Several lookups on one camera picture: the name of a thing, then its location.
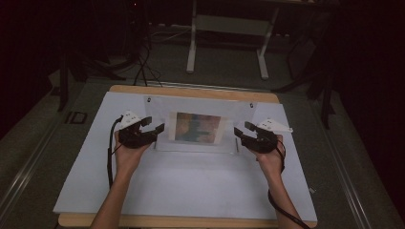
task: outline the person's left hand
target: person's left hand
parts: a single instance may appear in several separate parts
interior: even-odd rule
[[[144,145],[137,149],[130,149],[121,145],[118,141],[118,132],[114,133],[116,138],[116,165],[117,165],[117,177],[131,178],[132,174],[138,168],[140,158],[143,152],[150,146]]]

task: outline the dark background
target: dark background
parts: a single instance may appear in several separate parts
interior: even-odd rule
[[[140,16],[125,13],[125,6],[110,0],[0,3],[0,137],[52,88],[47,76],[59,68],[58,44],[62,37],[101,60],[109,54],[131,51],[126,22],[137,23],[136,34],[141,34],[131,39],[141,39],[144,28]],[[154,0],[150,9],[150,20],[155,24],[190,23],[191,1]],[[324,36],[336,69],[333,88],[340,93],[403,219],[404,11],[405,3],[399,0],[341,1],[341,9]],[[281,13],[290,20],[287,13]],[[105,20],[111,15],[114,20]],[[294,29],[289,26],[276,29],[294,32],[288,31]]]

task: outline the photograph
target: photograph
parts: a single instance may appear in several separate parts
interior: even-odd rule
[[[169,140],[218,144],[227,118],[205,114],[171,113]]]

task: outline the white triangular bracket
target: white triangular bracket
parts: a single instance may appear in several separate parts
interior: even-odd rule
[[[137,122],[141,121],[140,117],[131,111],[126,111],[122,117],[121,125],[119,129],[122,130],[126,127],[129,127]]]
[[[287,127],[271,118],[268,118],[265,121],[261,122],[257,127],[260,129],[266,130],[266,131],[271,131],[271,132],[292,133],[292,128]]]

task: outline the forearm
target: forearm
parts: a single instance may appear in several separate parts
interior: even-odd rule
[[[291,199],[289,198],[288,192],[286,187],[284,186],[283,180],[281,175],[268,175],[266,176],[269,191],[271,196],[274,199],[274,202],[283,210],[290,213],[291,215],[295,216],[296,218],[300,218],[298,215],[297,210],[294,207]],[[282,213],[276,211],[276,216],[279,222],[279,228],[302,228],[301,226],[297,225],[294,221],[283,215]]]
[[[121,209],[128,191],[130,178],[116,176],[114,183],[98,210],[91,228],[118,228]]]

